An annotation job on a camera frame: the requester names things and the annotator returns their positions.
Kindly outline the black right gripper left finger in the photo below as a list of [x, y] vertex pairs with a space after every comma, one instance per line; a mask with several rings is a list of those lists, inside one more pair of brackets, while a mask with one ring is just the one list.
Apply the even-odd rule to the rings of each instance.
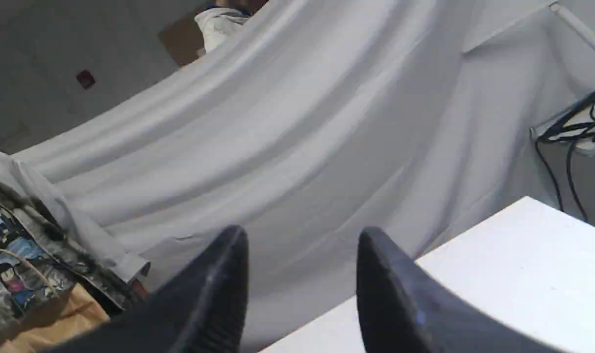
[[143, 303], [52, 353], [237, 353], [248, 312], [248, 234], [228, 226]]

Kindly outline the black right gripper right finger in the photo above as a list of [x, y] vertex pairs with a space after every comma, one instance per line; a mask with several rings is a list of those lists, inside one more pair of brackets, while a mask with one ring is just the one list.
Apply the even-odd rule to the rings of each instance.
[[442, 286], [383, 230], [359, 236], [356, 306], [368, 353], [555, 353]]

